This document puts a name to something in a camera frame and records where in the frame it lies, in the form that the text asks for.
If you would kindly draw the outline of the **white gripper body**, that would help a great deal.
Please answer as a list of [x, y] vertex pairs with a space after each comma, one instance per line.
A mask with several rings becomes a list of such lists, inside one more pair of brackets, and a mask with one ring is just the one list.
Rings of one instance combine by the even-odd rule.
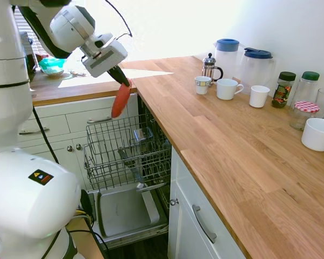
[[82, 61], [87, 71], [97, 78], [112, 69], [127, 57], [127, 50], [116, 39], [110, 39], [102, 47], [90, 41], [82, 45], [86, 58]]

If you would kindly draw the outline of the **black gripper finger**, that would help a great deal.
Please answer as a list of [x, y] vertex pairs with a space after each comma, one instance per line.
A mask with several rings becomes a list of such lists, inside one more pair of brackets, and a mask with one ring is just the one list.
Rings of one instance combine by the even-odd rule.
[[116, 82], [129, 87], [129, 81], [120, 67], [113, 67], [107, 72]]
[[113, 78], [116, 82], [123, 84], [127, 87], [130, 87], [130, 82], [127, 79], [126, 75], [123, 73], [122, 69], [119, 66], [113, 67]]

